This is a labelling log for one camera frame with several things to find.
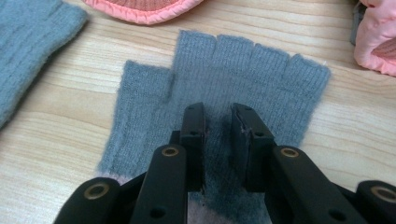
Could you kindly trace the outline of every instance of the pink hat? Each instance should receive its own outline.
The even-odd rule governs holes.
[[[90,7],[125,21],[155,24],[192,9],[203,0],[82,0]]]
[[[367,6],[356,37],[355,60],[396,77],[396,1],[361,0]]]

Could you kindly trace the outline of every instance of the light wooden surface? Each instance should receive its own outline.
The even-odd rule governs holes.
[[[218,0],[163,24],[112,19],[78,0],[89,21],[52,57],[0,131],[0,222],[51,223],[93,177],[126,60],[170,66],[177,33],[241,35],[332,70],[301,146],[331,181],[396,185],[396,78],[358,67],[349,34],[354,1]]]

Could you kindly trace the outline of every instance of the pink fabric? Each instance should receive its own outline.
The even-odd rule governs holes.
[[[396,77],[396,0],[361,0],[367,6],[356,37],[355,60]]]
[[[125,21],[132,21],[138,24],[155,24],[162,21],[168,21],[174,17],[190,10],[200,4],[203,0],[178,0],[167,7],[144,11],[134,8],[120,6],[107,0],[82,0],[88,6],[103,11],[106,14]]]
[[[119,182],[120,185],[123,185],[131,180],[131,178],[128,178],[123,175],[113,175],[111,173],[101,173],[101,172],[96,173],[96,177],[107,177],[107,178],[115,179]]]
[[[155,11],[170,6],[178,0],[107,0],[116,5],[134,8],[141,11]]]

